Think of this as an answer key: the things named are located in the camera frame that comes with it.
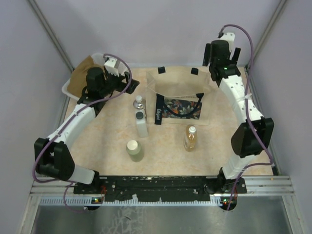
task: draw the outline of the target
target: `gray wall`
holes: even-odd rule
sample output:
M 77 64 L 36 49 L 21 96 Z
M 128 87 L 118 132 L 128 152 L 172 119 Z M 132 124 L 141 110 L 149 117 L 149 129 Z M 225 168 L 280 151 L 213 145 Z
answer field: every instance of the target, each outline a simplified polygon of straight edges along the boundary
M 70 73 L 25 0 L 0 8 L 0 233 L 14 234 L 33 182 L 34 142 L 60 114 Z
M 200 65 L 205 44 L 227 23 L 242 25 L 255 44 L 279 0 L 36 0 L 72 63 L 95 52 L 116 54 L 131 66 Z M 237 33 L 239 64 L 248 40 Z
M 253 73 L 264 114 L 275 121 L 272 143 L 278 164 L 291 176 L 306 220 L 312 216 L 311 9 L 311 0 L 287 3 Z

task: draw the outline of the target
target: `white bottle cap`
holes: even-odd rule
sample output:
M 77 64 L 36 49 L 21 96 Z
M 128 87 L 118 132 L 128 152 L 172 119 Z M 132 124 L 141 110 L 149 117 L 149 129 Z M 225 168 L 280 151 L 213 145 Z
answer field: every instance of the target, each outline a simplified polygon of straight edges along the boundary
M 138 96 L 136 96 L 136 101 L 137 102 L 142 102 L 142 96 L 141 95 L 138 95 Z
M 136 140 L 130 140 L 127 144 L 129 150 L 136 150 L 138 148 L 138 143 Z
M 189 133 L 195 133 L 196 132 L 196 128 L 194 126 L 191 126 L 189 128 Z

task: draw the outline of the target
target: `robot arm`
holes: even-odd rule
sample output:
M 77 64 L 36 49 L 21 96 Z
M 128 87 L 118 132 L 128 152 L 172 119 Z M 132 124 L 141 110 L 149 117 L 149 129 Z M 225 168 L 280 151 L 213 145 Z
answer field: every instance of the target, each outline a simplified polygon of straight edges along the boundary
M 203 61 L 204 66 L 210 63 L 209 71 L 212 80 L 228 98 L 239 126 L 231 139 L 233 154 L 228 163 L 220 169 L 218 178 L 222 180 L 221 184 L 231 183 L 236 179 L 245 166 L 262 151 L 246 121 L 245 99 L 248 100 L 248 111 L 253 127 L 266 147 L 269 145 L 274 127 L 273 120 L 264 118 L 250 96 L 245 96 L 245 86 L 236 66 L 239 48 L 235 49 L 230 59 L 234 38 L 234 33 L 224 33 L 220 40 L 206 44 Z
M 78 100 L 74 111 L 64 123 L 46 139 L 38 138 L 35 142 L 35 159 L 42 149 L 53 140 L 51 145 L 42 154 L 36 172 L 63 181 L 79 182 L 83 184 L 95 184 L 99 179 L 99 173 L 87 168 L 75 165 L 69 149 L 74 144 L 86 125 L 90 123 L 101 111 L 105 102 L 98 102 L 91 106 L 89 103 L 104 99 L 113 91 L 121 92 L 129 82 L 129 73 L 124 67 L 119 71 L 119 61 L 109 58 L 105 66 L 105 74 L 101 68 L 91 68 L 86 76 L 87 86 L 82 90 L 82 96 Z M 139 85 L 136 80 L 126 90 L 131 94 Z

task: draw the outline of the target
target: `juice bottle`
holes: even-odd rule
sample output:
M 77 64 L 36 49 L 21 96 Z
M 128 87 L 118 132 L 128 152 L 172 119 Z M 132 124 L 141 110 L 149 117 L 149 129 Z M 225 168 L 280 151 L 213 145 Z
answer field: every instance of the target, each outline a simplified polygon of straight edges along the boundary
M 197 142 L 197 132 L 196 128 L 192 125 L 186 127 L 185 136 L 184 136 L 184 148 L 187 152 L 194 150 L 194 147 Z

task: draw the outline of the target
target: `small bottle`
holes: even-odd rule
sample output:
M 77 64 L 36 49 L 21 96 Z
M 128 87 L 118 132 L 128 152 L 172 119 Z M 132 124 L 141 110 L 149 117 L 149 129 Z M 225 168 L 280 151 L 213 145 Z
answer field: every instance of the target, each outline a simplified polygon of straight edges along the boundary
M 146 100 L 144 100 L 141 95 L 136 96 L 133 106 L 139 111 L 143 110 L 146 116 Z
M 196 128 L 192 125 L 186 127 L 186 132 L 184 136 L 184 148 L 187 152 L 194 150 L 194 147 L 197 142 L 197 132 Z
M 127 144 L 126 151 L 133 162 L 140 162 L 144 156 L 144 150 L 140 142 L 130 140 Z
M 144 110 L 136 111 L 136 128 L 139 137 L 147 137 L 147 124 L 144 117 Z

